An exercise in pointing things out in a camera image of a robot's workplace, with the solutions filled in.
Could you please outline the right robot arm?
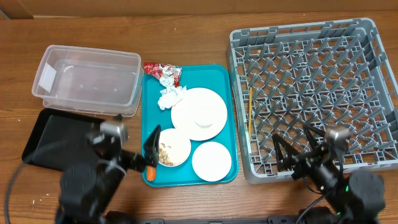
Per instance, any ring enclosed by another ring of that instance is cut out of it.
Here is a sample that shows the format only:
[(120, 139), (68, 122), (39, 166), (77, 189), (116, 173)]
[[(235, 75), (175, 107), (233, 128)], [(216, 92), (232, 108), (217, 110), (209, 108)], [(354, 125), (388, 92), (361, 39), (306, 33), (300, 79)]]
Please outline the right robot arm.
[(279, 171), (293, 171), (294, 180), (308, 177), (317, 187), (319, 200), (301, 210), (296, 223), (378, 223), (378, 214), (385, 206), (384, 181), (369, 170), (356, 170), (343, 175), (343, 158), (348, 153), (351, 133), (344, 126), (325, 131), (304, 124), (310, 152), (299, 152), (283, 137), (273, 134), (272, 141)]

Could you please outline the bowl with food scraps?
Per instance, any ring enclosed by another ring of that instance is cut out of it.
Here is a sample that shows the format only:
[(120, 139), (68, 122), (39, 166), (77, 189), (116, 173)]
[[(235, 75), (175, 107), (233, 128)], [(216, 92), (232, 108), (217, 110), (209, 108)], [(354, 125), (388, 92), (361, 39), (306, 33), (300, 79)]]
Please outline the bowl with food scraps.
[(161, 131), (159, 138), (159, 163), (166, 167), (183, 164), (191, 152), (190, 139), (179, 129)]

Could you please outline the large pink plate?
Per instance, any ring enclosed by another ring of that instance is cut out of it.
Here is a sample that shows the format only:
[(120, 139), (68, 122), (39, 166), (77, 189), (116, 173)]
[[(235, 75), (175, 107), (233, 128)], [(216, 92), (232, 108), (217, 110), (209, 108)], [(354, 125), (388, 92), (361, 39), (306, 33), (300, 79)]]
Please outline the large pink plate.
[(189, 139), (205, 141), (219, 134), (226, 125), (228, 109), (215, 91), (207, 88), (191, 88), (171, 109), (174, 128)]

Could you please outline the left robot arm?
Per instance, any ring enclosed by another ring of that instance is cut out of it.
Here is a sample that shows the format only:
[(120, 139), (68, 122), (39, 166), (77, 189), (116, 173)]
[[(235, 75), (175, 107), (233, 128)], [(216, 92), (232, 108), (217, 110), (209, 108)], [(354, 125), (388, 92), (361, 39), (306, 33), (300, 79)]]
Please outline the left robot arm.
[(128, 132), (118, 121), (105, 121), (86, 135), (87, 145), (98, 155), (95, 165), (78, 164), (60, 180), (61, 194), (56, 223), (139, 223), (132, 215), (103, 214), (128, 170), (144, 172), (159, 163), (161, 126), (144, 143), (144, 154), (125, 151)]

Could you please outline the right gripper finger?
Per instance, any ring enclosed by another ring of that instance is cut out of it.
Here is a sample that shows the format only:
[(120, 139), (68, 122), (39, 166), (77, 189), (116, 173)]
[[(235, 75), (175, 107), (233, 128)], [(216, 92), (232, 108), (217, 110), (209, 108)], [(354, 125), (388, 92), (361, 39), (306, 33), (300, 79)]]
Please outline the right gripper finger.
[(300, 154), (291, 144), (279, 136), (272, 135), (278, 171), (288, 170), (297, 164), (296, 157)]
[(312, 149), (316, 149), (319, 146), (317, 140), (315, 139), (315, 137), (313, 136), (312, 133), (319, 135), (321, 137), (325, 136), (325, 131), (318, 129), (318, 128), (312, 126), (311, 124), (304, 124), (303, 132), (304, 132)]

